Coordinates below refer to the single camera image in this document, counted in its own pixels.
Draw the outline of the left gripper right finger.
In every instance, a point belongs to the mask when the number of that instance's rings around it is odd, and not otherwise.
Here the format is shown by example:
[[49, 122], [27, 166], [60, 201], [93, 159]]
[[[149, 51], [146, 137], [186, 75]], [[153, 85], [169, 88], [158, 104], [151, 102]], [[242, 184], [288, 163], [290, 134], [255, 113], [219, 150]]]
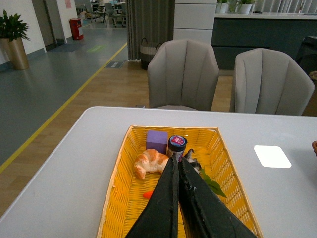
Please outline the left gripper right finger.
[[179, 169], [179, 204], [188, 238], [255, 238], [208, 187], [192, 165], [182, 158]]

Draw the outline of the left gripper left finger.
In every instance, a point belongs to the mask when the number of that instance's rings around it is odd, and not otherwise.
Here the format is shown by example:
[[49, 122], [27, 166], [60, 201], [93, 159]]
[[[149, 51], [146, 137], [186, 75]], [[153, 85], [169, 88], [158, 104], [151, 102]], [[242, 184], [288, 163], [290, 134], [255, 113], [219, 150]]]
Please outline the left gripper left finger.
[[148, 204], [127, 238], [178, 237], [179, 170], [177, 159], [169, 158]]

